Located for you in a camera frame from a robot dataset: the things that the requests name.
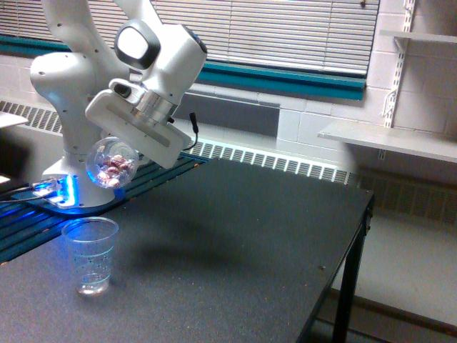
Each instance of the teal window frame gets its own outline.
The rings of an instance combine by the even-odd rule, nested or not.
[[[0,35],[0,52],[38,56],[56,51],[70,51],[67,45],[39,39]],[[334,76],[302,71],[229,64],[215,61],[205,63],[198,82],[240,89],[279,93],[291,96],[324,96],[362,100],[366,79]]]

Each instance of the black cable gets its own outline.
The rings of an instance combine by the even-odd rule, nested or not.
[[[24,199],[14,199],[14,200],[1,200],[0,204],[17,204],[18,202],[31,202],[33,200],[39,200],[43,198],[50,197],[51,194],[41,195],[40,197],[33,198],[24,198]]]
[[[190,113],[189,118],[191,119],[192,130],[194,131],[194,134],[195,134],[195,142],[191,146],[183,149],[183,151],[191,150],[192,148],[194,148],[197,145],[197,143],[199,141],[199,126],[197,125],[197,116],[195,115],[195,112]]]
[[[17,189],[13,189],[12,191],[8,191],[8,192],[4,192],[4,193],[0,194],[0,198],[10,197],[11,195],[15,195],[17,193],[30,191],[30,190],[31,190],[31,186],[20,187]]]
[[[188,148],[183,149],[183,151],[192,150],[192,148],[194,148],[197,145],[198,141],[199,141],[199,133],[197,132],[195,134],[195,142],[191,146],[189,146]]]

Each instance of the black mat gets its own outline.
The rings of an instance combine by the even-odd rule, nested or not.
[[[371,197],[210,161],[106,214],[103,296],[71,288],[62,237],[0,268],[0,342],[295,342]]]

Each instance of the plastic cup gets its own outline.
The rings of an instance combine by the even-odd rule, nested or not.
[[[76,219],[62,229],[78,293],[98,295],[108,289],[118,230],[116,222],[101,217]]]

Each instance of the glass sphere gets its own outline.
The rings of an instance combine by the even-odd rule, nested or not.
[[[110,136],[92,146],[86,171],[97,186],[115,189],[133,179],[138,165],[138,153],[119,138]]]

